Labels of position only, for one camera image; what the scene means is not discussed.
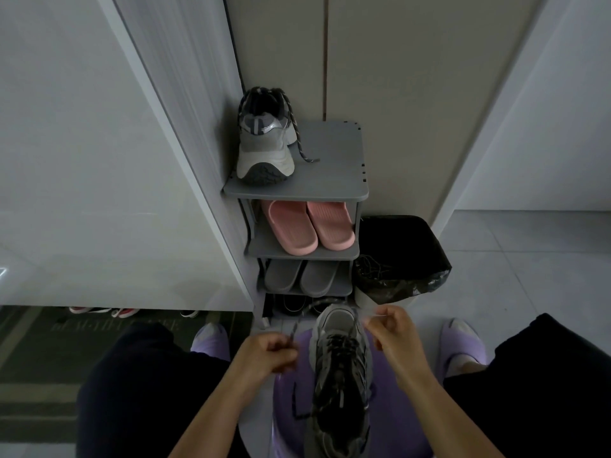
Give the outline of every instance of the red shoe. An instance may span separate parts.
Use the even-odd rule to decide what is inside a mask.
[[[113,318],[129,318],[138,313],[139,310],[139,308],[116,308],[111,315]]]
[[[104,308],[104,307],[68,307],[71,313],[75,315],[79,315],[80,313],[106,313],[107,311],[111,311],[112,308]]]

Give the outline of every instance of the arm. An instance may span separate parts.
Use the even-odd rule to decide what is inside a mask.
[[[401,307],[381,305],[377,313],[381,317],[368,319],[365,326],[411,400],[437,458],[503,458],[435,379],[407,312]]]
[[[290,348],[290,340],[284,334],[248,337],[169,458],[225,458],[242,409],[269,374],[282,371],[296,359],[297,350]]]

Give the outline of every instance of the door frame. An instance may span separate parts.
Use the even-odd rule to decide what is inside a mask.
[[[456,206],[467,189],[471,178],[475,175],[480,162],[486,155],[503,122],[508,117],[511,108],[522,93],[530,74],[543,54],[547,42],[552,38],[560,25],[573,0],[543,0],[539,12],[535,16],[528,33],[508,69],[503,84],[499,87],[486,119],[465,155],[462,166],[458,170],[454,182],[446,195],[446,199],[435,216],[432,231],[439,238],[452,216]]]

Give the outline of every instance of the hand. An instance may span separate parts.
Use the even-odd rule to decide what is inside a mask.
[[[380,316],[365,320],[365,328],[395,371],[399,387],[413,392],[422,383],[434,380],[418,331],[408,313],[396,305],[380,305],[376,314]]]
[[[272,372],[284,372],[294,366],[297,354],[297,349],[285,334],[249,336],[233,357],[222,383],[234,392],[243,408]]]

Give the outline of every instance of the purple slipper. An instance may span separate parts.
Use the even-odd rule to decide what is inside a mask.
[[[229,337],[225,328],[217,323],[206,324],[195,335],[191,352],[201,352],[230,362]]]
[[[478,337],[473,337],[459,329],[450,328],[454,318],[444,323],[439,335],[439,358],[435,375],[443,382],[448,372],[448,365],[455,355],[465,354],[473,357],[478,363],[486,364],[486,348]]]

